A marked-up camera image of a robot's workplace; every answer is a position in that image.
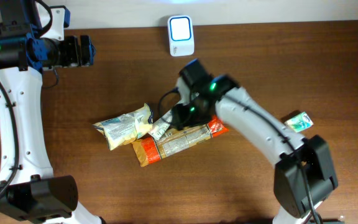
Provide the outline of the white tube gold cap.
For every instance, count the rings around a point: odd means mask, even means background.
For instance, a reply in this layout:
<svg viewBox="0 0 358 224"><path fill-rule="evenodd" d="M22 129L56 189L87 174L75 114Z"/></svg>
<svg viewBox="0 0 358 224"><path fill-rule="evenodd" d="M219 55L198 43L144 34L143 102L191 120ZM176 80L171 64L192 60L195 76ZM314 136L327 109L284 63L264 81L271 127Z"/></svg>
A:
<svg viewBox="0 0 358 224"><path fill-rule="evenodd" d="M159 140L170 127L172 122L172 110L167 111L160 119L153 123L149 134L155 139Z"/></svg>

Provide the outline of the orange spaghetti packet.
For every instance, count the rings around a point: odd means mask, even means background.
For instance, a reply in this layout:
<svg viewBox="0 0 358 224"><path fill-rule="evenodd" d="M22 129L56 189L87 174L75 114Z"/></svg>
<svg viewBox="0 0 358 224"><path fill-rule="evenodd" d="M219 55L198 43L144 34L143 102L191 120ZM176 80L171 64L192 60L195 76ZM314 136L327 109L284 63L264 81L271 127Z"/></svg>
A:
<svg viewBox="0 0 358 224"><path fill-rule="evenodd" d="M147 137L132 142L132 147L140 166L145 167L226 132L228 129L223 122L217 116L213 116L207 124L185 128L181 131L172 128L167 130L159 140Z"/></svg>

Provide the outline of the cream snack bag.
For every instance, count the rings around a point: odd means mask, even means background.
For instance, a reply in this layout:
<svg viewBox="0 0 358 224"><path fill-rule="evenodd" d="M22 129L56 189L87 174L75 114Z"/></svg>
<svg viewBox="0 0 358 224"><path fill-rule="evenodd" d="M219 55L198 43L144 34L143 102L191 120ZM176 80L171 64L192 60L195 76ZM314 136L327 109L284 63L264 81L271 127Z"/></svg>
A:
<svg viewBox="0 0 358 224"><path fill-rule="evenodd" d="M153 111L147 103L133 112L93 124L93 127L106 138L110 151L140 139L152 129L152 126Z"/></svg>

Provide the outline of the green tissue pack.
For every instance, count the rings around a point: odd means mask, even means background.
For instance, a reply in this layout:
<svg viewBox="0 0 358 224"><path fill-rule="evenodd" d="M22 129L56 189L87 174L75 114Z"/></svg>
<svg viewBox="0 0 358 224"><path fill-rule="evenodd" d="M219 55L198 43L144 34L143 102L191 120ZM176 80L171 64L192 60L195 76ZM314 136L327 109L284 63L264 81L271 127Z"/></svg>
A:
<svg viewBox="0 0 358 224"><path fill-rule="evenodd" d="M296 133L300 133L314 125L311 118L306 112L302 112L289 120L285 121L285 125Z"/></svg>

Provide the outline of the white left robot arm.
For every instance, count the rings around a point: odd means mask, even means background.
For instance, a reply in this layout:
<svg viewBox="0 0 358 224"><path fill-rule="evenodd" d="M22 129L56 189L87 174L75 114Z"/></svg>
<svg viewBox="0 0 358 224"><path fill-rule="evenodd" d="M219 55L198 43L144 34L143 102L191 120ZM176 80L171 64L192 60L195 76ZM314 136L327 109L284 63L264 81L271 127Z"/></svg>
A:
<svg viewBox="0 0 358 224"><path fill-rule="evenodd" d="M78 199L70 175L55 177L44 141L43 72L89 67L87 35L66 36L70 11L43 1L0 1L0 213L31 223L102 223Z"/></svg>

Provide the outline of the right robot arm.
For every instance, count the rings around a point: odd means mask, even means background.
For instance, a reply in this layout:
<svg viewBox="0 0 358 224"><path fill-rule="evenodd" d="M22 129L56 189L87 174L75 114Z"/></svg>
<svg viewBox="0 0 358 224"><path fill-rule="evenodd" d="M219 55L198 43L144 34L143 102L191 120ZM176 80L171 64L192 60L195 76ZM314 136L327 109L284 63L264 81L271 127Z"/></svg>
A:
<svg viewBox="0 0 358 224"><path fill-rule="evenodd" d="M273 192L280 204L272 223L324 223L317 208L338 187L328 143L306 138L259 106L229 75L212 76L197 59L179 72L182 103L172 108L177 129L217 116L250 141L274 168Z"/></svg>

